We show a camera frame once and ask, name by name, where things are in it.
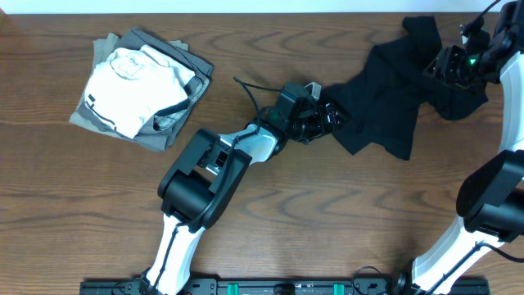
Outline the black polo shirt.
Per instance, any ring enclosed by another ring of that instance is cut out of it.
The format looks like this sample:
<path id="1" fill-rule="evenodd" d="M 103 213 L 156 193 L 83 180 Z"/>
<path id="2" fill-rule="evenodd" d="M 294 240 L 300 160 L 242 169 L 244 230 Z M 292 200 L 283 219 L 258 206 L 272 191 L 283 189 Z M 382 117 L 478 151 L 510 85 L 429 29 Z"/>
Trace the black polo shirt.
<path id="1" fill-rule="evenodd" d="M 488 101 L 484 93 L 454 90 L 423 74 L 442 49 L 434 17 L 408 16 L 402 26 L 406 36 L 373 46 L 354 78 L 321 92 L 349 114 L 332 135 L 352 155 L 376 143 L 407 161 L 421 104 L 431 104 L 445 120 L 461 120 Z"/>

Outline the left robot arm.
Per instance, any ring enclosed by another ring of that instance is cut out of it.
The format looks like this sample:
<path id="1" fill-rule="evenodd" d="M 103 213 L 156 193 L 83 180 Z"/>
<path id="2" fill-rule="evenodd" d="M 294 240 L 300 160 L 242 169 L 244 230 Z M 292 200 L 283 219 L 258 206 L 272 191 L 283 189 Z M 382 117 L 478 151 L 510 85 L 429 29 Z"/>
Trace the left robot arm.
<path id="1" fill-rule="evenodd" d="M 278 155 L 288 141 L 309 144 L 340 129 L 350 114 L 319 84 L 288 82 L 272 106 L 255 107 L 241 131 L 199 129 L 160 181 L 163 235 L 142 275 L 141 294 L 176 294 L 189 280 L 202 234 L 224 213 L 249 166 Z"/>

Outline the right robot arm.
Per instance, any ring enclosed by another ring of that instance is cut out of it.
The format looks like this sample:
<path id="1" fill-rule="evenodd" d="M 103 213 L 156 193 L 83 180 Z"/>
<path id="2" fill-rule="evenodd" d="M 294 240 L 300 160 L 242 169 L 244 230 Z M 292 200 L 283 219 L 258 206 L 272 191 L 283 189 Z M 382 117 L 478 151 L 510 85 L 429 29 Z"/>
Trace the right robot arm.
<path id="1" fill-rule="evenodd" d="M 476 17 L 461 27 L 463 46 L 442 49 L 424 74 L 448 87 L 479 93 L 501 84 L 504 121 L 499 152 L 463 182 L 451 226 L 400 272 L 391 294 L 487 294 L 460 277 L 486 253 L 523 234 L 523 1 L 502 6 L 493 34 Z"/>

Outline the white folded shirt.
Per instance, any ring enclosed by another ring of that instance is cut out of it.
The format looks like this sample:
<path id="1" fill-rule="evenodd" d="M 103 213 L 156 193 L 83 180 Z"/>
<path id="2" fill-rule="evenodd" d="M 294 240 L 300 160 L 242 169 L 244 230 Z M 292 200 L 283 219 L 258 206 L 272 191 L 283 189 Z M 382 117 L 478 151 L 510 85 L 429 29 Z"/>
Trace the white folded shirt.
<path id="1" fill-rule="evenodd" d="M 182 106 L 195 72 L 149 45 L 117 48 L 95 66 L 84 93 L 86 107 L 110 129 L 134 138 L 158 111 Z"/>

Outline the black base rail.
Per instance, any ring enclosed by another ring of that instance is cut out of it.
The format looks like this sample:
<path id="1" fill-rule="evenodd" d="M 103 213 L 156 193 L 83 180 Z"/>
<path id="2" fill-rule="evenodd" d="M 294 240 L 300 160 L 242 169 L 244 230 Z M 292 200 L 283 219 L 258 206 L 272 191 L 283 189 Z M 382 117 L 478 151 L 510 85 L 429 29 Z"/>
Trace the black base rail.
<path id="1" fill-rule="evenodd" d="M 121 281 L 84 281 L 80 295 L 140 295 L 147 287 L 139 278 Z M 388 293 L 388 281 L 379 278 L 349 280 L 275 281 L 190 279 L 180 295 L 379 295 Z"/>

